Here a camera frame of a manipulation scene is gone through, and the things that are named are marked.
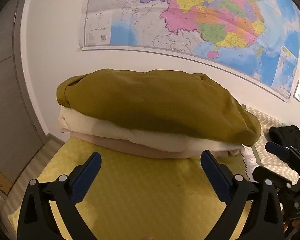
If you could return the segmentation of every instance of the gray door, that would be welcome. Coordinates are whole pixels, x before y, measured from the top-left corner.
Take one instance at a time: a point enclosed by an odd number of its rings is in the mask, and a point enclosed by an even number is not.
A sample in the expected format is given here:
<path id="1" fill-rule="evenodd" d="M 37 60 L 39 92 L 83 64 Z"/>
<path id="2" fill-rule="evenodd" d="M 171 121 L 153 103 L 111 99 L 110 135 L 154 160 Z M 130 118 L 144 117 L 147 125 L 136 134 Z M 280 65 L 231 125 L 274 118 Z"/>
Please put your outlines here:
<path id="1" fill-rule="evenodd" d="M 12 37 L 18 0 L 0 12 L 0 172 L 12 183 L 43 146 L 16 77 Z"/>
<path id="2" fill-rule="evenodd" d="M 42 147 L 19 91 L 13 57 L 0 63 L 0 172 L 14 182 Z"/>

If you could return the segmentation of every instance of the wooden floor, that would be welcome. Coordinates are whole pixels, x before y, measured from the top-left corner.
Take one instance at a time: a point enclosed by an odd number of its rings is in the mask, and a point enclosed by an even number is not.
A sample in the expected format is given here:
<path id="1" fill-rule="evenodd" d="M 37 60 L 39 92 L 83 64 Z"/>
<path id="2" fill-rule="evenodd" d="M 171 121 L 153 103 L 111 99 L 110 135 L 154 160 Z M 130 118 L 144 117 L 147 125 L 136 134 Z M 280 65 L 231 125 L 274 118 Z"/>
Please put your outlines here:
<path id="1" fill-rule="evenodd" d="M 7 216 L 13 214 L 22 203 L 28 183 L 31 179 L 37 179 L 49 161 L 62 147 L 62 142 L 58 142 L 51 138 L 49 142 L 43 146 L 40 151 L 34 156 L 25 170 L 11 189 L 6 201 L 2 200 L 0 205 L 0 217 L 2 223 L 7 229 L 6 234 L 11 240 L 17 239 L 17 234 L 12 228 Z"/>

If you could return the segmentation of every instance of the white fabric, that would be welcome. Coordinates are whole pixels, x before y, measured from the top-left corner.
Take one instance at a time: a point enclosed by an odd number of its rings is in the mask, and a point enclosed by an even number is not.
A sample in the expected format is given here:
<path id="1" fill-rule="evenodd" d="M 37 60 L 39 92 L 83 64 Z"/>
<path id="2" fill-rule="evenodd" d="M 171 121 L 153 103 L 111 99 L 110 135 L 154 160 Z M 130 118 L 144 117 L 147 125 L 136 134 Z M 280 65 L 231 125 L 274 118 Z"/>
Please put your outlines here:
<path id="1" fill-rule="evenodd" d="M 253 173 L 254 169 L 256 167 L 258 167 L 259 165 L 257 164 L 257 160 L 253 154 L 252 148 L 244 146 L 242 149 L 242 155 L 244 158 L 244 163 L 247 166 L 247 175 L 248 175 L 249 181 L 256 182 L 253 179 L 252 173 Z"/>
<path id="2" fill-rule="evenodd" d="M 96 119 L 78 111 L 61 106 L 59 123 L 62 132 L 79 132 L 106 138 L 123 139 L 167 152 L 185 151 L 231 151 L 242 145 L 192 138 L 182 134 L 129 130 L 112 122 Z"/>

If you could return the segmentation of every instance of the folded clothes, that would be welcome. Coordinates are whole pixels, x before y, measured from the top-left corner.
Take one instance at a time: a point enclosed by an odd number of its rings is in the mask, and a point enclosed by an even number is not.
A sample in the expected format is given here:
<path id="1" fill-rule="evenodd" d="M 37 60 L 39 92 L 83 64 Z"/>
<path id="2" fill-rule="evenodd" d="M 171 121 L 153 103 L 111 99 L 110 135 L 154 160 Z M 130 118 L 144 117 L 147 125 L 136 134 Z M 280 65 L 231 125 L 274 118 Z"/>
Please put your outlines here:
<path id="1" fill-rule="evenodd" d="M 83 134 L 78 132 L 70 132 L 70 137 L 76 137 L 86 142 L 99 145 L 110 150 L 143 156 L 154 159 L 179 159 L 179 158 L 193 158 L 200 157 L 202 151 L 187 151 L 187 152 L 165 152 L 158 149 L 150 148 L 141 144 L 132 143 L 128 140 L 113 139 L 100 137 L 95 135 Z M 215 157 L 226 157 L 229 151 L 211 152 Z"/>
<path id="2" fill-rule="evenodd" d="M 300 151 L 300 130 L 295 125 L 271 127 L 269 135 L 274 143 L 283 147 L 295 147 Z"/>
<path id="3" fill-rule="evenodd" d="M 69 78 L 58 103 L 129 130 L 187 135 L 252 146 L 258 119 L 205 74 L 102 69 Z"/>
<path id="4" fill-rule="evenodd" d="M 59 123 L 62 132 L 73 131 L 99 137 L 128 140 L 165 152 L 203 152 L 205 150 L 219 152 L 242 148 L 242 145 L 239 144 L 192 138 L 181 134 L 129 130 L 63 106 L 60 111 Z"/>

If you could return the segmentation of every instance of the polka dot fabric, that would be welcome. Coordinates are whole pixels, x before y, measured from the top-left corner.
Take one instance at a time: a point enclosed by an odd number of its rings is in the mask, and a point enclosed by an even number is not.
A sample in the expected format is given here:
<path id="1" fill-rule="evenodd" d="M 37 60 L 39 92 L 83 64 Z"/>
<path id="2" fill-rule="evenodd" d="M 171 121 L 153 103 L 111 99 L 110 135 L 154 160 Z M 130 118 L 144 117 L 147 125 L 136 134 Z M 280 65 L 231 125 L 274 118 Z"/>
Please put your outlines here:
<path id="1" fill-rule="evenodd" d="M 260 121 L 262 132 L 259 140 L 255 143 L 255 147 L 260 157 L 261 163 L 265 168 L 276 172 L 277 174 L 291 180 L 293 184 L 296 184 L 299 179 L 299 175 L 286 163 L 279 160 L 275 155 L 267 152 L 265 149 L 265 145 L 269 140 L 268 134 L 270 127 L 281 127 L 284 126 L 284 124 L 279 120 L 251 107 L 246 106 L 245 109 L 251 114 L 255 115 Z"/>

